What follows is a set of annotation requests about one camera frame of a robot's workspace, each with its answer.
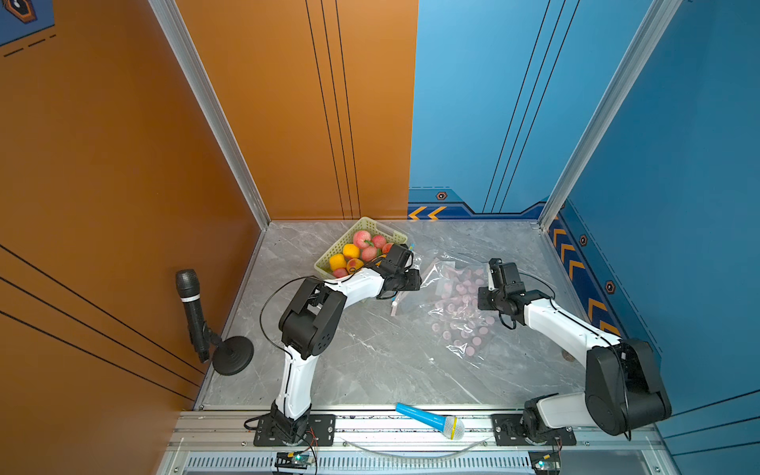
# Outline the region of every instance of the plastic bag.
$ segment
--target plastic bag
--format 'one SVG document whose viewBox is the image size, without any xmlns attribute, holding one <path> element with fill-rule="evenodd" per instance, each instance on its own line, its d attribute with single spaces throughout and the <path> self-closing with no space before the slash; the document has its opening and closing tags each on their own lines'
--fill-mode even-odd
<svg viewBox="0 0 760 475">
<path fill-rule="evenodd" d="M 487 264 L 464 256 L 440 253 L 422 273 L 420 290 L 403 298 L 406 315 L 426 318 L 417 323 L 427 326 L 433 340 L 474 366 L 484 361 L 496 323 L 493 312 L 477 308 L 478 288 L 487 285 L 487 269 Z"/>
</svg>

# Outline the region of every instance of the apple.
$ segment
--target apple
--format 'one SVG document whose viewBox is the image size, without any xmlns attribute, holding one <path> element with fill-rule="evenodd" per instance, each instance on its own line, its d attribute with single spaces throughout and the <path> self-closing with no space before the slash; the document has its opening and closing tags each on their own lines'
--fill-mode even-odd
<svg viewBox="0 0 760 475">
<path fill-rule="evenodd" d="M 385 240 L 385 237 L 380 236 L 379 234 L 377 236 L 374 236 L 372 238 L 372 245 L 375 246 L 377 249 L 382 249 L 382 247 L 387 243 L 388 241 Z"/>
</svg>

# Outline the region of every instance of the gray marble surface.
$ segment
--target gray marble surface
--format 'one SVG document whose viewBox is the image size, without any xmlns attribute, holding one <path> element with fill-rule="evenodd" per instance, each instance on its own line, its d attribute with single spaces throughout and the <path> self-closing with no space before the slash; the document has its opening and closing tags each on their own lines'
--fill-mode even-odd
<svg viewBox="0 0 760 475">
<path fill-rule="evenodd" d="M 267 230 L 252 275 L 229 335 L 245 335 L 255 346 L 251 364 L 234 376 L 213 374 L 201 392 L 206 406 L 269 406 L 280 388 L 284 354 L 261 334 L 258 316 L 264 301 L 280 285 L 313 274 L 319 255 L 352 224 L 350 221 L 274 222 Z M 409 236 L 428 268 L 440 251 L 456 252 L 481 262 L 499 257 L 551 283 L 557 302 L 584 315 L 556 253 L 535 224 L 526 221 L 392 221 Z M 530 288 L 545 287 L 529 277 Z M 292 283 L 264 311 L 264 329 L 280 343 L 277 323 L 296 292 Z M 497 325 L 481 352 L 485 361 L 473 367 L 420 328 L 431 315 L 403 309 L 391 317 L 389 301 L 368 299 L 343 313 L 330 347 L 320 356 L 312 386 L 315 407 L 335 404 L 498 404 L 522 407 L 532 397 L 582 391 L 584 370 L 562 358 L 548 337 L 529 328 Z"/>
</svg>

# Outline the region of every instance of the blue microphone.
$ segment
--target blue microphone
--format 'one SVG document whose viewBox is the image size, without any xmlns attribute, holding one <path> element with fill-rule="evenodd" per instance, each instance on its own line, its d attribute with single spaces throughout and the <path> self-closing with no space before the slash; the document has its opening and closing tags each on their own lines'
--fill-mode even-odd
<svg viewBox="0 0 760 475">
<path fill-rule="evenodd" d="M 431 426 L 442 432 L 449 440 L 459 440 L 464 437 L 464 424 L 455 416 L 439 416 L 401 403 L 396 404 L 396 412 Z"/>
</svg>

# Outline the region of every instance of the yellow chevron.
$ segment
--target yellow chevron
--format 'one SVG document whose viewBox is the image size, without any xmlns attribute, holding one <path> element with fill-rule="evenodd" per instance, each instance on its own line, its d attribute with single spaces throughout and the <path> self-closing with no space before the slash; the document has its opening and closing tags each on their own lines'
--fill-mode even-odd
<svg viewBox="0 0 760 475">
<path fill-rule="evenodd" d="M 557 247 L 557 235 L 558 234 L 567 234 L 567 231 L 561 230 L 560 228 L 557 228 L 554 230 L 554 247 Z"/>
<path fill-rule="evenodd" d="M 606 321 L 599 321 L 599 329 L 603 330 L 603 331 L 610 331 L 610 333 L 614 333 L 617 336 L 620 336 L 620 330 L 618 330 L 617 328 L 613 327 L 612 325 L 610 325 Z"/>
<path fill-rule="evenodd" d="M 572 280 L 572 271 L 575 268 L 585 269 L 586 266 L 583 265 L 583 262 L 573 261 L 570 259 L 570 270 L 568 271 L 570 273 L 570 280 Z"/>
<path fill-rule="evenodd" d="M 562 249 L 562 263 L 565 263 L 565 251 L 574 251 L 575 248 L 569 244 L 563 244 L 560 246 Z"/>
<path fill-rule="evenodd" d="M 418 220 L 419 218 L 417 217 L 417 213 L 424 210 L 425 208 L 427 208 L 427 206 L 418 207 L 416 210 L 412 212 L 412 214 L 409 215 L 409 217 L 412 218 L 413 220 Z"/>
<path fill-rule="evenodd" d="M 594 321 L 594 307 L 598 309 L 602 309 L 605 312 L 607 311 L 607 307 L 600 301 L 589 299 L 588 300 L 588 319 L 589 321 Z"/>
<path fill-rule="evenodd" d="M 446 206 L 441 206 L 437 210 L 433 211 L 431 214 L 428 214 L 428 218 L 430 218 L 431 220 L 438 220 L 438 217 L 436 216 L 436 214 L 440 213 L 444 209 L 446 209 Z"/>
</svg>

